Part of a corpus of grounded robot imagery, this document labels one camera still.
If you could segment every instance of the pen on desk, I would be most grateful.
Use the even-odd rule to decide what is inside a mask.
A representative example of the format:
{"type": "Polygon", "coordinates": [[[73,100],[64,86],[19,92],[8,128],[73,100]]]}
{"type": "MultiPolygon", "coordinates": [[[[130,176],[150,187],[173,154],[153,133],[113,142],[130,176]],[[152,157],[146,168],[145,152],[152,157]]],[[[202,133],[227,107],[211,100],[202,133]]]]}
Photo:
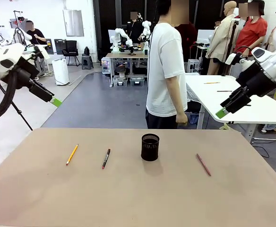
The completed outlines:
{"type": "Polygon", "coordinates": [[[68,159],[68,161],[67,161],[67,164],[66,164],[66,165],[68,165],[68,164],[70,163],[70,161],[71,161],[71,159],[72,159],[73,155],[75,154],[75,151],[77,150],[77,148],[78,148],[78,144],[75,146],[75,148],[74,148],[74,150],[73,150],[73,152],[72,152],[71,156],[69,157],[69,159],[68,159]]]}
{"type": "Polygon", "coordinates": [[[208,174],[209,176],[211,176],[210,171],[209,171],[208,168],[206,167],[206,165],[205,165],[205,163],[203,162],[203,160],[202,160],[202,158],[200,157],[200,155],[197,154],[197,158],[199,159],[201,165],[203,166],[203,168],[205,169],[205,171],[207,172],[207,174],[208,174]]]}
{"type": "Polygon", "coordinates": [[[106,163],[107,163],[107,161],[108,161],[108,159],[109,159],[110,152],[111,152],[111,149],[108,149],[108,152],[106,153],[104,162],[103,162],[103,164],[102,164],[102,169],[105,168],[105,165],[106,165],[106,163]]]}

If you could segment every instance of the black marker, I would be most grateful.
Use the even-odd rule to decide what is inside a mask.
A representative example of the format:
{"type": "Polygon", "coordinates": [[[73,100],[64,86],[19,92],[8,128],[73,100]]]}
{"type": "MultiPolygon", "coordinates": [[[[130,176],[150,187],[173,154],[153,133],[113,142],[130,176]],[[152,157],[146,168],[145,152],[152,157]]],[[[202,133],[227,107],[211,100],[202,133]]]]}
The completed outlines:
{"type": "Polygon", "coordinates": [[[106,153],[104,162],[103,162],[103,164],[102,164],[102,169],[104,169],[105,164],[107,163],[107,161],[108,161],[108,159],[109,159],[110,152],[111,152],[111,149],[108,149],[108,152],[106,153]]]}

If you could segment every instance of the person's hair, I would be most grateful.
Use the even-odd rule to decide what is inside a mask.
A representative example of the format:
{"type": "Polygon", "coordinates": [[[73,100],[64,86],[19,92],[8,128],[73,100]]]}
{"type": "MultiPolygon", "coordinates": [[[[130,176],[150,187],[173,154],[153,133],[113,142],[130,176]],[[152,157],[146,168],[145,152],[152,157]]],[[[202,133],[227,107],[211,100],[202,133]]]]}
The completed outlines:
{"type": "Polygon", "coordinates": [[[157,0],[157,12],[159,16],[167,15],[172,5],[171,0],[157,0]]]}
{"type": "Polygon", "coordinates": [[[265,2],[263,0],[252,0],[252,3],[257,2],[259,4],[259,13],[261,16],[265,15],[264,8],[265,8],[265,2]]]}

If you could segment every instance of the yellow pencil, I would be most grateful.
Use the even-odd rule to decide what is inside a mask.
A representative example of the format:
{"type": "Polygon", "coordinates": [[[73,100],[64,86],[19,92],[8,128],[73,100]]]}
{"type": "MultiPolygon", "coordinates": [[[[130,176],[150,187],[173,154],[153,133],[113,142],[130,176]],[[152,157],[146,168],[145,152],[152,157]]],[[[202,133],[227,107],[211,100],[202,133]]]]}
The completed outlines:
{"type": "Polygon", "coordinates": [[[75,151],[77,150],[77,148],[78,148],[78,144],[76,145],[76,147],[74,148],[74,150],[73,150],[71,156],[69,157],[69,159],[68,159],[68,161],[67,161],[67,165],[70,163],[70,161],[71,161],[73,155],[75,154],[75,151]]]}

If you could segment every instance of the office chair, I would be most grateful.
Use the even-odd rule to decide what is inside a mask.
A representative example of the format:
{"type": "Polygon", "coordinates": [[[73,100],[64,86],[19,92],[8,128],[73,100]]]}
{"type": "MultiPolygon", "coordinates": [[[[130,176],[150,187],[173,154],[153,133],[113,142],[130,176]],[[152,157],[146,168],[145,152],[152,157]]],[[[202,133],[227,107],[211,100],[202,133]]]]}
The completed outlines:
{"type": "Polygon", "coordinates": [[[74,57],[76,66],[80,65],[80,62],[77,58],[78,56],[78,49],[77,49],[77,41],[76,40],[66,40],[66,48],[62,50],[63,56],[65,56],[64,59],[69,57],[68,65],[70,64],[70,57],[74,57]]]}

